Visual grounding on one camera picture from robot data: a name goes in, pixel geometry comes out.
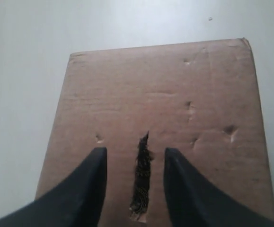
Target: torn cardboard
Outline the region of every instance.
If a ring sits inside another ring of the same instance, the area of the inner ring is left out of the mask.
[[[150,131],[147,226],[170,227],[165,147],[178,148],[213,184],[274,220],[274,200],[252,52],[244,39],[80,52],[70,56],[37,195],[88,153],[108,148],[99,226],[129,219],[139,139]]]

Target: brown cardboard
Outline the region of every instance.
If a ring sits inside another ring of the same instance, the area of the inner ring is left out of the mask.
[[[99,226],[129,219],[140,137],[155,153],[147,225],[169,227],[165,147],[212,183],[274,220],[274,200],[252,52],[244,39],[80,52],[70,56],[37,197],[97,146],[108,148]]]

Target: cardboard surface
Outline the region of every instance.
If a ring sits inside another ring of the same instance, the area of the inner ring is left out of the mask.
[[[99,226],[129,219],[140,137],[154,152],[147,225],[169,227],[165,147],[213,184],[274,220],[274,200],[251,49],[244,39],[80,52],[70,56],[37,197],[98,146],[108,149]]]

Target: cardboard box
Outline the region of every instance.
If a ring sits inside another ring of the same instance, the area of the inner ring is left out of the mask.
[[[139,139],[150,131],[148,226],[171,226],[165,147],[178,148],[213,184],[274,220],[256,71],[245,39],[80,52],[70,56],[37,197],[94,147],[108,149],[99,226],[129,218]]]

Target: white floor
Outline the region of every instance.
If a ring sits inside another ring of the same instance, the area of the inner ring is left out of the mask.
[[[238,37],[254,51],[274,187],[274,1],[0,0],[0,217],[35,196],[70,53]]]

